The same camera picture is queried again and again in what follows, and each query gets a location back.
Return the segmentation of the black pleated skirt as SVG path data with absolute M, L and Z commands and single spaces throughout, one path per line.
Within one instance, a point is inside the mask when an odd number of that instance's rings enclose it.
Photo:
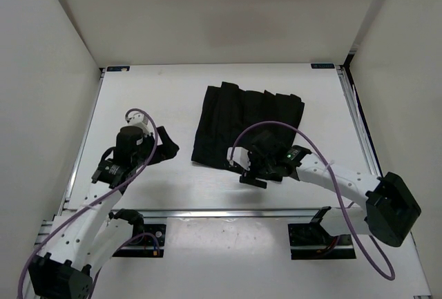
M 283 122 L 298 128 L 305 103 L 293 94 L 242 90 L 223 82 L 208 86 L 195 134 L 191 161 L 220 170 L 240 173 L 227 160 L 228 148 L 246 128 L 264 121 Z

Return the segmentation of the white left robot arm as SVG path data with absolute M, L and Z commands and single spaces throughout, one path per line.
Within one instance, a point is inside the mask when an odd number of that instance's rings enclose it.
M 153 132 L 146 124 L 122 127 L 93 173 L 84 205 L 43 240 L 27 263 L 34 293 L 43 298 L 89 298 L 99 271 L 113 254 L 147 235 L 141 213 L 113 212 L 113 207 L 146 166 L 171 160 L 178 151 L 162 126 Z

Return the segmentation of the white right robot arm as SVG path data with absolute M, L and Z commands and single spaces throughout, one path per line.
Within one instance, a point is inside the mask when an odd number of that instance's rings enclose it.
M 279 182 L 290 177 L 351 200 L 355 209 L 324 207 L 316 214 L 310 235 L 317 243 L 324 244 L 349 231 L 400 247 L 421 215 L 401 176 L 389 172 L 379 177 L 329 165 L 308 148 L 286 147 L 269 131 L 259 134 L 246 148 L 230 147 L 227 159 L 242 168 L 243 184 L 266 188 L 269 180 Z

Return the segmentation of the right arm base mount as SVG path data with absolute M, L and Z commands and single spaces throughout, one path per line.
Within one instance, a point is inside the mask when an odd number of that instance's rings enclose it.
M 349 233 L 330 235 L 320 225 L 331 207 L 323 207 L 308 223 L 288 224 L 292 260 L 352 260 L 356 258 Z

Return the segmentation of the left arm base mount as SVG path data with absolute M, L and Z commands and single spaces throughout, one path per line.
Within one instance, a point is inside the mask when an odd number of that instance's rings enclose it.
M 108 214 L 111 220 L 124 220 L 132 226 L 131 241 L 119 248 L 116 258 L 163 258 L 166 225 L 145 223 L 144 216 L 132 209 L 120 209 Z

